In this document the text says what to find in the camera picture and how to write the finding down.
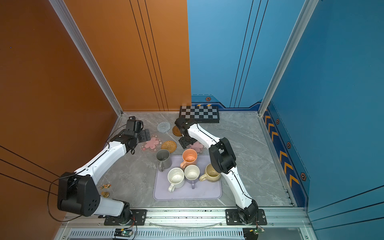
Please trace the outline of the grey woven round coaster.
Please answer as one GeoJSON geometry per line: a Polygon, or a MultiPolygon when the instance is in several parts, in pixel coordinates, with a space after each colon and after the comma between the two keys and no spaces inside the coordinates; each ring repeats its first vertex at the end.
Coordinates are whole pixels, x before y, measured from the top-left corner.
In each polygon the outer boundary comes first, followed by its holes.
{"type": "Polygon", "coordinates": [[[166,133],[171,129],[171,124],[169,122],[161,122],[157,126],[157,130],[160,133],[166,133]]]}

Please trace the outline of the brown wooden round coaster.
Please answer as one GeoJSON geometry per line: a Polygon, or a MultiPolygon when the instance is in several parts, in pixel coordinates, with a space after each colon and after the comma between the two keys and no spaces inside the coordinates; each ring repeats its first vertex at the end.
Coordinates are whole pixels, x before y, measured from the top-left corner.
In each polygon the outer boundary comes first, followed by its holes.
{"type": "Polygon", "coordinates": [[[176,136],[176,137],[182,137],[182,133],[181,131],[179,130],[179,128],[177,126],[174,126],[173,129],[172,129],[172,132],[173,134],[176,136]]]}

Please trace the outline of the pink flower coaster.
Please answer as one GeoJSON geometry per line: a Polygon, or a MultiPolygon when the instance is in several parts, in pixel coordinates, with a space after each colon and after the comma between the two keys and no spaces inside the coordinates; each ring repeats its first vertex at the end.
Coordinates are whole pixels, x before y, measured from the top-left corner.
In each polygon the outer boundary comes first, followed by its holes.
{"type": "Polygon", "coordinates": [[[190,149],[195,150],[198,154],[201,154],[204,150],[204,145],[201,144],[200,142],[195,142],[190,145],[190,149]]]}
{"type": "Polygon", "coordinates": [[[163,144],[163,140],[160,139],[158,135],[152,135],[149,141],[141,145],[141,150],[143,152],[147,151],[147,152],[155,153],[161,149],[162,144],[163,144]]]}

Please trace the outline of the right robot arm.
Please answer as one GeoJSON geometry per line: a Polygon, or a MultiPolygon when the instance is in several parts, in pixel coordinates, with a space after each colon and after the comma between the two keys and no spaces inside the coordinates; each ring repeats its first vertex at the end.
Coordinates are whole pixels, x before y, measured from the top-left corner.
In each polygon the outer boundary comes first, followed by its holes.
{"type": "Polygon", "coordinates": [[[216,172],[221,174],[227,181],[238,209],[240,220],[245,225],[256,221],[259,207],[247,192],[245,185],[239,175],[236,156],[227,138],[218,138],[193,119],[179,117],[175,121],[182,137],[179,139],[181,146],[186,149],[188,144],[201,143],[209,150],[211,164],[216,172]]]}

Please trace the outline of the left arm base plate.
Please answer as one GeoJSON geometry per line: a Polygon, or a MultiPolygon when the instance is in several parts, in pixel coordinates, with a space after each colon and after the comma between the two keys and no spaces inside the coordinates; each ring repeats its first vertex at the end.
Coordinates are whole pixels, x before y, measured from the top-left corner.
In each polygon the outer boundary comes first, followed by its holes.
{"type": "Polygon", "coordinates": [[[143,226],[145,224],[147,210],[145,209],[130,209],[127,217],[112,217],[106,216],[105,226],[143,226]]]}

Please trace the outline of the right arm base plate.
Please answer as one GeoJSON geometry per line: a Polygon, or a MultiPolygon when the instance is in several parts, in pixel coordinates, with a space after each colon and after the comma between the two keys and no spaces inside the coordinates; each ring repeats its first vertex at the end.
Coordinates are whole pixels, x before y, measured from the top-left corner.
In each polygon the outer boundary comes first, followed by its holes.
{"type": "Polygon", "coordinates": [[[265,211],[263,209],[259,209],[257,216],[253,219],[251,223],[244,224],[239,216],[238,210],[235,209],[227,209],[226,213],[226,221],[228,226],[241,226],[241,225],[259,225],[266,226],[268,224],[265,211]]]}

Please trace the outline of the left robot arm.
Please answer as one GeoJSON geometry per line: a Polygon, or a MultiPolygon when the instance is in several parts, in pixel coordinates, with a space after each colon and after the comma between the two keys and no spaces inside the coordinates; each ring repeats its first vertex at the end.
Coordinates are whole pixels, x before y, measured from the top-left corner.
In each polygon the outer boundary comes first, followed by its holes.
{"type": "Polygon", "coordinates": [[[127,153],[134,154],[139,143],[150,140],[150,131],[142,121],[129,117],[125,129],[115,135],[92,160],[73,173],[64,173],[58,179],[58,209],[84,217],[104,216],[118,225],[130,225],[134,220],[130,204],[104,198],[97,184],[109,168],[127,153]]]}

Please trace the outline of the yellow rattan round coaster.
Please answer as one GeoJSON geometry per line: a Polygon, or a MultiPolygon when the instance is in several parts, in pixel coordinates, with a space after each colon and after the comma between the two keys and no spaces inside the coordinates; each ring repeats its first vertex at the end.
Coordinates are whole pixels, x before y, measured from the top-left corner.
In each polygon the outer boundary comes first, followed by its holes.
{"type": "Polygon", "coordinates": [[[173,153],[177,149],[177,143],[175,141],[165,141],[162,146],[162,150],[168,150],[170,153],[173,153]]]}

